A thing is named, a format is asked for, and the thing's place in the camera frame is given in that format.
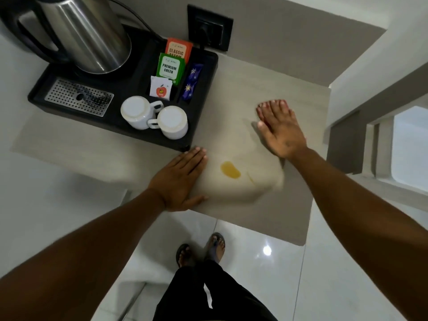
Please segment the black plastic tray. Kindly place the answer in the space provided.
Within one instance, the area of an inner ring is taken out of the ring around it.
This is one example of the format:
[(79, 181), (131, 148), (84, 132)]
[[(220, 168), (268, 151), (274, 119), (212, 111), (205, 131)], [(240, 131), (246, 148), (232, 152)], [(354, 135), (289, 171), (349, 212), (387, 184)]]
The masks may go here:
[[(49, 64), (29, 92), (28, 101), (47, 113), (70, 118), (173, 150), (181, 152), (189, 150), (217, 70), (217, 53), (193, 47), (180, 84), (172, 87), (169, 101), (162, 101), (165, 107), (177, 106), (182, 108), (188, 118), (187, 134), (179, 140), (169, 140), (160, 129), (134, 129), (120, 113), (122, 103), (131, 96), (142, 96), (149, 102), (158, 100), (156, 97), (149, 96), (149, 89), (151, 76), (154, 76), (157, 71), (159, 55), (166, 48), (165, 41), (159, 41), (148, 31), (128, 25), (124, 25), (124, 28), (130, 37), (132, 50), (128, 60), (121, 68), (108, 74), (95, 75), (88, 74), (73, 64)], [(204, 64), (204, 67), (195, 86), (192, 100), (184, 102), (181, 95), (193, 63)], [(57, 78), (113, 93), (114, 98), (104, 116), (97, 117), (46, 102), (44, 97)]]

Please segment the white sachet with red apple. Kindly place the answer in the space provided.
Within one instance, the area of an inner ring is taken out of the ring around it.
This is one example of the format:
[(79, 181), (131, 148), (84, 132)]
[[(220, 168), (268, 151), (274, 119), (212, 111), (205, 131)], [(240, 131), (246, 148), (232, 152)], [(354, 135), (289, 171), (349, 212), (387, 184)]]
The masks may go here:
[(170, 95), (173, 87), (173, 81), (158, 76), (151, 76), (151, 84), (149, 89), (149, 96), (170, 100)]

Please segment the blue stick sachet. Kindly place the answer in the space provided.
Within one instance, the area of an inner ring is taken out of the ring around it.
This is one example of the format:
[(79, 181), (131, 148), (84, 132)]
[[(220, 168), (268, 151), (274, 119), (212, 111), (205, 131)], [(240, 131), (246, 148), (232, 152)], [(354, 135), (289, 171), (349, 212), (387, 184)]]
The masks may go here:
[(203, 67), (204, 64), (193, 63), (190, 67), (189, 75), (186, 78), (186, 84), (192, 85), (197, 83)]
[(195, 86), (197, 85), (196, 81), (189, 81), (185, 84), (181, 99), (184, 102), (190, 102), (193, 98), (193, 93)]

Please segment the person's right forearm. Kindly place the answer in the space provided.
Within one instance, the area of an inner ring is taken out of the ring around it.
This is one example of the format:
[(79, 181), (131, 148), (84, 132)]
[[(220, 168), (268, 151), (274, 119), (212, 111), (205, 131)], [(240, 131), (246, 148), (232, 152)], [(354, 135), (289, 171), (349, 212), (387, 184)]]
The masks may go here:
[(287, 153), (345, 250), (408, 321), (428, 321), (428, 230), (308, 147)]

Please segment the window pane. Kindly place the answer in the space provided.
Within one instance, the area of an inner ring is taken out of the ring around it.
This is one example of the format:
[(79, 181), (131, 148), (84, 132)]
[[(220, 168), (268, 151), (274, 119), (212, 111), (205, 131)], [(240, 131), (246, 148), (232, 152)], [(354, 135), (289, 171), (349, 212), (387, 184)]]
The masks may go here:
[(428, 192), (428, 109), (414, 106), (394, 117), (392, 178)]

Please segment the stainless steel electric kettle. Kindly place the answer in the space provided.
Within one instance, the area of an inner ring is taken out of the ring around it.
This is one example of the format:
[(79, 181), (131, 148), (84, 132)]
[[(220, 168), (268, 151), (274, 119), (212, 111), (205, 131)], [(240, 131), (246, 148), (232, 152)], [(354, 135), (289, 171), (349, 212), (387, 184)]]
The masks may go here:
[[(33, 12), (57, 50), (44, 46), (19, 19)], [(73, 63), (89, 74), (108, 74), (131, 54), (131, 40), (108, 0), (0, 0), (0, 21), (49, 63)]]

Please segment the person's right hand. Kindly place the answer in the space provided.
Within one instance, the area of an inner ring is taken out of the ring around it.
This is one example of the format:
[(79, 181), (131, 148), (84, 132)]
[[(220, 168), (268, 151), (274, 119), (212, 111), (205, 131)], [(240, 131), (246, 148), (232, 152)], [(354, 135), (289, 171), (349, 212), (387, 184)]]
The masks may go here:
[[(291, 159), (298, 151), (307, 148), (307, 140), (297, 119), (285, 118), (280, 100), (266, 102), (278, 102), (274, 108), (277, 121), (263, 121), (273, 134), (271, 147), (267, 148), (279, 158)], [(261, 121), (261, 103), (257, 106), (256, 113)]]

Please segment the white ceramic cup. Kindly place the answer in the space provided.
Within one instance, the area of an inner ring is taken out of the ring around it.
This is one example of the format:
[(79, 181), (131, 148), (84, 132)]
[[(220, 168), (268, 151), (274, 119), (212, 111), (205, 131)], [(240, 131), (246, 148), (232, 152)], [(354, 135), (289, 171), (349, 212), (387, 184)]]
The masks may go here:
[(149, 102), (142, 96), (131, 96), (121, 105), (121, 115), (134, 129), (149, 129), (148, 122), (164, 108), (162, 101)]
[(160, 129), (170, 140), (179, 140), (188, 132), (188, 118), (185, 111), (177, 106), (163, 108), (157, 118), (147, 122), (151, 129)]

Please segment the green tea bag packet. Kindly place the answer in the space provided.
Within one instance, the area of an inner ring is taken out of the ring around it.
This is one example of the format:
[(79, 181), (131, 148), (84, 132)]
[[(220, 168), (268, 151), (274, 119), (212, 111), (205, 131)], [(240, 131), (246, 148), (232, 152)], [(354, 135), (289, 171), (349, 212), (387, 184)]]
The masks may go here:
[(185, 67), (185, 59), (160, 53), (156, 76), (167, 78), (173, 82), (174, 86), (178, 86), (184, 75)]

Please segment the person's left forearm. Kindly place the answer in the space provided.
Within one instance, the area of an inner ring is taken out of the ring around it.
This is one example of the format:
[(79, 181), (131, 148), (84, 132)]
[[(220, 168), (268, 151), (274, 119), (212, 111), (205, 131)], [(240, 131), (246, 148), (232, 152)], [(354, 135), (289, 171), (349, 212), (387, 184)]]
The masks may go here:
[(90, 321), (166, 203), (147, 189), (19, 264), (0, 278), (0, 321)]

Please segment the orange tea bag packet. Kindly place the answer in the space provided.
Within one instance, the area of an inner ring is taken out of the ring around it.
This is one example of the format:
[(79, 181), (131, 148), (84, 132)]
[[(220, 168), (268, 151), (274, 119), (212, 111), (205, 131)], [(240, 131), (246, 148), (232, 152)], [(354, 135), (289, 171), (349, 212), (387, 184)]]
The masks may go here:
[(184, 41), (178, 38), (169, 37), (167, 39), (165, 54), (182, 58), (185, 60), (185, 64), (188, 64), (192, 48), (193, 48), (193, 43), (189, 41)]

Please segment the perforated metal drip grate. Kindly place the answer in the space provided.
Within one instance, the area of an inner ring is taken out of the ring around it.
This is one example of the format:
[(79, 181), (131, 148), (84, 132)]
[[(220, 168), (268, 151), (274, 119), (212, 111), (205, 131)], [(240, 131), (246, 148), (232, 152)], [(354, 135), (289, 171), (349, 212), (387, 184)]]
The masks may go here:
[(76, 82), (57, 78), (44, 100), (69, 109), (103, 117), (114, 94)]

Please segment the dark sandal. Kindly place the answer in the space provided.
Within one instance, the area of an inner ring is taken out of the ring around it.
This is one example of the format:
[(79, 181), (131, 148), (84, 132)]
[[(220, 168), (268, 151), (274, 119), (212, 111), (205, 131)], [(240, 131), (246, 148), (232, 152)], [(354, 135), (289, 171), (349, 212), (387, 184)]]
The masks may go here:
[(175, 259), (179, 268), (194, 267), (196, 265), (196, 256), (187, 243), (180, 245), (176, 252)]
[(214, 261), (219, 264), (226, 249), (226, 241), (222, 234), (215, 232), (208, 240), (204, 261)]

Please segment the person's left hand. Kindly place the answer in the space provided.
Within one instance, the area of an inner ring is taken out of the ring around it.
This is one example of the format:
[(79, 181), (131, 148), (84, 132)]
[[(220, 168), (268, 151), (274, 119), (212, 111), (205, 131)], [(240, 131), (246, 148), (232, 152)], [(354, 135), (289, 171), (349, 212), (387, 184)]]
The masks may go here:
[(180, 172), (180, 169), (165, 166), (152, 178), (146, 191), (159, 197), (166, 210), (185, 211), (186, 199), (198, 196), (191, 196), (190, 193), (207, 163), (206, 153), (204, 159), (190, 174), (184, 174)]

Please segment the black wall socket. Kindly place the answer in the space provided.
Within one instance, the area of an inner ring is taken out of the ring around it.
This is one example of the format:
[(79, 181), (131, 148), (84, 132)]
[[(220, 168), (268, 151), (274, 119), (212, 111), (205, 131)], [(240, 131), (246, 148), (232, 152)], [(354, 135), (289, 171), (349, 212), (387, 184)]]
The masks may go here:
[(232, 18), (188, 4), (187, 22), (190, 42), (221, 52), (228, 51), (234, 22)]

